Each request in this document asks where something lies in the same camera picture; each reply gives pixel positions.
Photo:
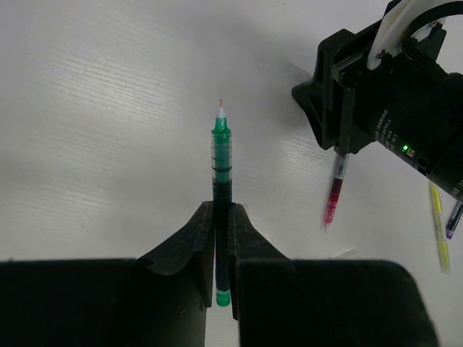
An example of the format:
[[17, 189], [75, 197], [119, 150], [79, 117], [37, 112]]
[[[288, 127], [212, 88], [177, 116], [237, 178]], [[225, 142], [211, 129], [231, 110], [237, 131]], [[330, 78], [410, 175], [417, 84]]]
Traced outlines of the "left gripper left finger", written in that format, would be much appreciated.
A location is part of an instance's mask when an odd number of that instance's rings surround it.
[[213, 204], [138, 260], [139, 346], [204, 346], [213, 301]]

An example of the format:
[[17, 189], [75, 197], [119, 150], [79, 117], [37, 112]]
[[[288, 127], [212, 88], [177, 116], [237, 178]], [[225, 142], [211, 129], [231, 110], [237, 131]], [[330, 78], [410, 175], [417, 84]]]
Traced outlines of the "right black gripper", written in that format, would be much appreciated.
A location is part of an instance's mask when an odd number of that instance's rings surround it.
[[462, 75], [437, 62], [443, 24], [461, 13], [460, 1], [422, 13], [407, 28], [402, 52], [379, 53], [374, 70], [367, 60], [382, 18], [323, 40], [312, 79], [292, 89], [318, 144], [346, 155], [378, 142], [461, 200]]

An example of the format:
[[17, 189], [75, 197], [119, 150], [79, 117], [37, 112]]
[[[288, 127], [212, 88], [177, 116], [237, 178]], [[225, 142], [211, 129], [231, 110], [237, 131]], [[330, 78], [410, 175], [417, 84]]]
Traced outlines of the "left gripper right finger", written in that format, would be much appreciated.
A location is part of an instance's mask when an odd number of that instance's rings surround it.
[[232, 314], [236, 321], [239, 320], [236, 264], [248, 259], [287, 260], [288, 257], [257, 231], [242, 204], [232, 203], [228, 220], [228, 271]]

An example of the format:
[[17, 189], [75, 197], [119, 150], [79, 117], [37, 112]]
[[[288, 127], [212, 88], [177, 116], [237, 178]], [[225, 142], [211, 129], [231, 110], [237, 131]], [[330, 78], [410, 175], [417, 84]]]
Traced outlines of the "clear pen cap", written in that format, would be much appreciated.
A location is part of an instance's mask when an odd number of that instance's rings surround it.
[[335, 260], [351, 260], [354, 259], [357, 255], [357, 251], [355, 249], [350, 249], [349, 251], [342, 252], [334, 257]]

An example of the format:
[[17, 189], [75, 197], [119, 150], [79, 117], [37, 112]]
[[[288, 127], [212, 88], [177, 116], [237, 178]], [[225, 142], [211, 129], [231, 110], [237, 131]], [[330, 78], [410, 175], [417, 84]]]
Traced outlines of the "red pen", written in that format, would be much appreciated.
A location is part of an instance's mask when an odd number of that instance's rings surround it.
[[331, 190], [329, 192], [328, 200], [326, 203], [326, 209], [323, 216], [323, 225], [325, 231], [328, 230], [335, 216], [336, 208], [341, 194], [341, 188], [344, 182], [344, 175], [346, 172], [348, 160], [349, 154], [343, 156], [337, 155], [334, 177], [331, 183]]

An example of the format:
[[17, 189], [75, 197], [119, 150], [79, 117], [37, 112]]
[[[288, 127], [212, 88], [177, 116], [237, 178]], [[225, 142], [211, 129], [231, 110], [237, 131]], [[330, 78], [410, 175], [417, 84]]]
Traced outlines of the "green pen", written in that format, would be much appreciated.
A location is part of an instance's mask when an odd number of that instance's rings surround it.
[[229, 208], [232, 204], [232, 132], [228, 127], [224, 102], [219, 102], [211, 130], [211, 168], [216, 253], [216, 303], [231, 304], [227, 240]]

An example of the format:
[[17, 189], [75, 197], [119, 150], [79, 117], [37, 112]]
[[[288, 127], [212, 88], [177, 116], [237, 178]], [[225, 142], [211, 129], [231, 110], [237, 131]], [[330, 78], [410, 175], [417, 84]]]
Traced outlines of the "purple pen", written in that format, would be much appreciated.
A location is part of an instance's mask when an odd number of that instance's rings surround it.
[[456, 227], [459, 224], [460, 218], [462, 217], [462, 212], [463, 212], [463, 205], [460, 201], [457, 201], [446, 223], [446, 238], [447, 239], [452, 239], [454, 232], [456, 230]]

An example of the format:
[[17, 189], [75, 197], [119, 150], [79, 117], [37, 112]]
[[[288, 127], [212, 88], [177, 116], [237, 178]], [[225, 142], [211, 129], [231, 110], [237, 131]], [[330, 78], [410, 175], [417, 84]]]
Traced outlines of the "yellow pen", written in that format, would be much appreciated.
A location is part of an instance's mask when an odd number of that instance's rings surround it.
[[429, 181], [429, 189], [441, 272], [444, 274], [449, 274], [451, 272], [451, 266], [449, 259], [449, 249], [446, 243], [446, 232], [443, 224], [441, 197], [438, 191], [438, 187], [432, 181]]

